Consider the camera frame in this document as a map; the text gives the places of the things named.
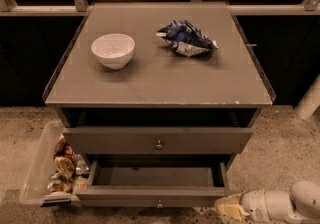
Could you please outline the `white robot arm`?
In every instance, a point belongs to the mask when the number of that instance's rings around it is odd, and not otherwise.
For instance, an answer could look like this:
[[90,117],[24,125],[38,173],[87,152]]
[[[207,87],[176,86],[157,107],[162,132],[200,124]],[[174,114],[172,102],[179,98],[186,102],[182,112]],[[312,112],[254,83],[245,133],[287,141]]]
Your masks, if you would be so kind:
[[290,191],[254,190],[215,202],[218,214],[257,223],[320,224],[320,187],[310,181],[294,182]]

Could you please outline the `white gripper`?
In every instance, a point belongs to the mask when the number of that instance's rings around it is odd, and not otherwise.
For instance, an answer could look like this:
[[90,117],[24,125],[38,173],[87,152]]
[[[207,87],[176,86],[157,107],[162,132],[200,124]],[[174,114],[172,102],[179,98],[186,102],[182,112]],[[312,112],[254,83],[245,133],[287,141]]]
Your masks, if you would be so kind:
[[235,220],[243,220],[249,216],[249,219],[254,222],[267,222],[264,190],[250,191],[244,195],[238,193],[217,199],[214,207],[218,214]]

